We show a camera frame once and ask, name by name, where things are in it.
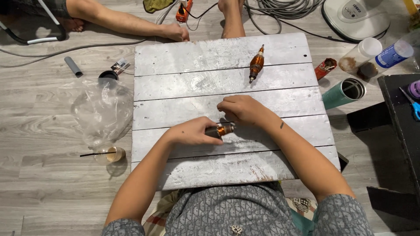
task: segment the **green cloth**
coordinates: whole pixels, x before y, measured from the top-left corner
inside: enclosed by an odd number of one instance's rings
[[[173,3],[173,0],[143,0],[144,9],[149,13],[162,10],[171,3]]]

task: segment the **wooden plank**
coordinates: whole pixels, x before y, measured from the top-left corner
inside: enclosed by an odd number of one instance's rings
[[[318,86],[311,63],[266,66],[249,84],[249,68],[134,78],[134,100],[229,94]]]
[[[334,145],[334,138],[327,115],[285,118],[292,129],[314,146]],[[156,141],[169,128],[133,131],[131,161],[141,161]],[[172,158],[221,155],[239,152],[277,150],[275,142],[261,129],[252,126],[236,126],[235,133],[223,136],[224,145],[179,145],[171,152]]]
[[[317,149],[340,170],[335,146]],[[139,163],[131,163],[131,170]],[[157,191],[297,178],[281,151],[188,157],[168,160]]]
[[[250,95],[282,118],[325,114],[318,86],[240,94]],[[224,112],[216,106],[230,95],[235,94],[134,102],[133,130],[171,127],[200,116],[220,122]]]
[[[134,75],[211,71],[248,67],[261,45],[264,65],[311,63],[304,33],[273,34],[140,45],[134,53]]]

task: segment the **shirt sleeve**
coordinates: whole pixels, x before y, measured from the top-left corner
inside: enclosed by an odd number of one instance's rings
[[[109,223],[101,236],[145,236],[144,228],[135,220],[119,219]]]
[[[362,205],[353,197],[334,194],[318,205],[314,236],[373,236]]]

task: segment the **hand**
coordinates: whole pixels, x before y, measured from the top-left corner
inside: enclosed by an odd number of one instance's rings
[[[165,38],[170,38],[178,42],[189,41],[189,33],[186,28],[181,28],[177,23],[163,25],[163,34]]]
[[[172,143],[182,143],[189,145],[214,144],[222,145],[223,141],[212,138],[204,134],[204,130],[208,127],[218,126],[216,122],[203,116],[192,119],[190,121],[172,126],[164,134]]]
[[[248,95],[224,97],[223,101],[217,104],[217,109],[226,113],[226,116],[233,121],[260,127],[269,122],[271,117],[278,117],[270,109]]]

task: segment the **white lid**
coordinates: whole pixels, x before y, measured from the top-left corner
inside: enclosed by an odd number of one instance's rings
[[[365,38],[359,43],[359,52],[367,58],[373,58],[382,52],[382,44],[375,38]]]

